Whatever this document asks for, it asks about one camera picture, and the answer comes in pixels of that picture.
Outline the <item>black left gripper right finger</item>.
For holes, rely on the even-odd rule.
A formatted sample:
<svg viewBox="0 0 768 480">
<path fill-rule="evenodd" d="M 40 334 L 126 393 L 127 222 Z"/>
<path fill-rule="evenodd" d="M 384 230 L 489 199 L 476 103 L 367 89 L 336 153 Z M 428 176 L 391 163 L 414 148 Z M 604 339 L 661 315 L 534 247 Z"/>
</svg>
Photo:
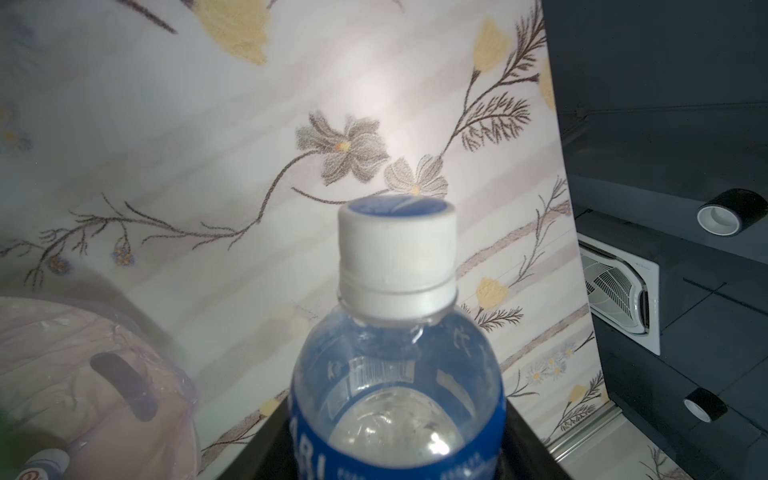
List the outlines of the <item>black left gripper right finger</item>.
<svg viewBox="0 0 768 480">
<path fill-rule="evenodd" d="M 571 480 L 509 401 L 500 453 L 500 480 Z"/>
</svg>

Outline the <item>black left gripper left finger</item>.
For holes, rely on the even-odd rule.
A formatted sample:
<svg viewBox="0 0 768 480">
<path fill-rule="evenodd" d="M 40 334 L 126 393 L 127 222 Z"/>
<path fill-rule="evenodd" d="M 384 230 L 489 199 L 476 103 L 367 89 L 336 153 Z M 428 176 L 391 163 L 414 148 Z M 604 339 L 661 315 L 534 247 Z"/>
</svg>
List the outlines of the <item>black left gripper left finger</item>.
<svg viewBox="0 0 768 480">
<path fill-rule="evenodd" d="M 293 441 L 289 433 L 287 399 L 279 404 L 218 479 L 294 480 Z"/>
</svg>

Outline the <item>Pocari Sweat bottle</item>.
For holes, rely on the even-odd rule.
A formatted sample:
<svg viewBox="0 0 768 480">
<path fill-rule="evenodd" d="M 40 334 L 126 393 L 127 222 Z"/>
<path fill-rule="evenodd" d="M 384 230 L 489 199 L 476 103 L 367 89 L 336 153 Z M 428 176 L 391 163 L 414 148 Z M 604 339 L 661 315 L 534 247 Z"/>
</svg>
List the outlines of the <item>Pocari Sweat bottle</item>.
<svg viewBox="0 0 768 480">
<path fill-rule="evenodd" d="M 339 209 L 337 306 L 288 397 L 302 479 L 491 479 L 506 399 L 494 351 L 456 305 L 457 215 L 424 196 Z"/>
</svg>

